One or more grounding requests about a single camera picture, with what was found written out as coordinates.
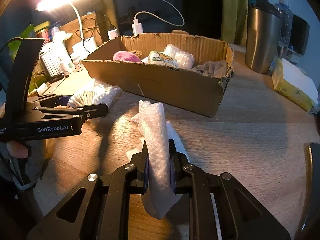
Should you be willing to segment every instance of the white cable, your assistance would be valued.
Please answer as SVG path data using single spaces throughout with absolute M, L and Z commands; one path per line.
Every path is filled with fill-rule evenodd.
M 183 16 L 182 16 L 182 14 L 179 12 L 179 10 L 173 5 L 173 4 L 171 4 L 171 3 L 169 3 L 168 1 L 166 1 L 166 0 L 161 0 L 161 1 L 164 1 L 164 2 L 166 2 L 166 3 L 168 3 L 168 4 L 170 4 L 177 12 L 178 12 L 178 14 L 181 16 L 181 18 L 182 18 L 182 21 L 183 21 L 183 23 L 181 24 L 181 25 L 177 25 L 177 24 L 174 24 L 174 23 L 171 23 L 171 22 L 168 22 L 168 21 L 166 21 L 166 20 L 164 20 L 164 19 L 162 19 L 162 18 L 160 18 L 159 16 L 157 16 L 157 15 L 155 15 L 155 14 L 153 14 L 153 13 L 150 13 L 150 12 L 145 12 L 145 11 L 142 11 L 142 12 L 138 12 L 138 13 L 136 13 L 136 15 L 134 16 L 134 19 L 137 19 L 137 15 L 138 14 L 140 14 L 140 13 L 148 13 L 148 14 L 150 14 L 150 15 L 152 15 L 152 16 L 154 16 L 154 17 L 156 17 L 156 18 L 158 18 L 159 20 L 162 20 L 162 21 L 164 21 L 165 23 L 168 23 L 168 24 L 171 24 L 171 25 L 173 25 L 173 26 L 176 26 L 176 27 L 182 27 L 183 25 L 184 25 L 184 18 L 183 18 Z

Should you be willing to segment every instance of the finger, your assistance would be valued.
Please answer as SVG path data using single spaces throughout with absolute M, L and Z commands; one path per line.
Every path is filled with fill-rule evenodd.
M 16 141 L 6 143 L 9 154 L 12 157 L 24 159 L 28 157 L 28 149 Z

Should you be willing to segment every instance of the bubble wrap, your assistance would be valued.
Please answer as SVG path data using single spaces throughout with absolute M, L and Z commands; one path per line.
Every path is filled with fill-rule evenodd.
M 133 154 L 141 152 L 143 142 L 146 141 L 149 152 L 149 186 L 141 196 L 142 203 L 150 216 L 162 219 L 181 198 L 181 195 L 175 195 L 171 189 L 168 139 L 174 140 L 178 152 L 186 154 L 188 159 L 189 157 L 176 131 L 170 122 L 165 121 L 162 103 L 140 101 L 139 113 L 132 118 L 132 122 L 144 137 L 140 138 L 137 148 L 127 152 L 127 157 L 131 160 Z
M 122 89 L 118 86 L 111 86 L 92 78 L 85 86 L 80 88 L 69 99 L 68 105 L 75 108 L 79 106 L 87 106 L 93 104 L 105 103 L 109 108 L 113 105 L 122 93 Z M 96 123 L 101 117 L 89 119 L 88 121 Z
M 187 53 L 172 44 L 168 44 L 164 48 L 164 54 L 173 57 L 177 62 L 180 68 L 191 69 L 194 62 L 195 57 Z

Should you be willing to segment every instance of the table surface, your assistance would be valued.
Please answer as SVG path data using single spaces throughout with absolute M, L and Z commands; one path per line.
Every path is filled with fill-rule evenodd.
M 215 117 L 164 105 L 166 119 L 192 163 L 212 174 L 230 172 L 293 237 L 306 195 L 304 147 L 319 142 L 315 119 L 273 91 L 271 77 L 244 66 L 243 58 L 236 53 L 235 75 Z M 89 79 L 85 69 L 73 73 L 55 93 L 72 94 Z M 126 152 L 139 143 L 130 120 L 139 100 L 148 99 L 123 92 L 99 130 L 86 122 L 81 135 L 47 140 L 53 157 L 34 189 L 43 215 L 88 174 L 112 173 L 128 162 Z M 189 239 L 185 195 L 162 220 L 147 215 L 140 196 L 131 195 L 129 214 L 129 239 Z

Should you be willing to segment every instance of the green curtain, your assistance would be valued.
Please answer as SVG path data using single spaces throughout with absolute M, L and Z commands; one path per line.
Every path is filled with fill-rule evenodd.
M 248 0 L 222 0 L 221 40 L 240 45 L 246 29 Z

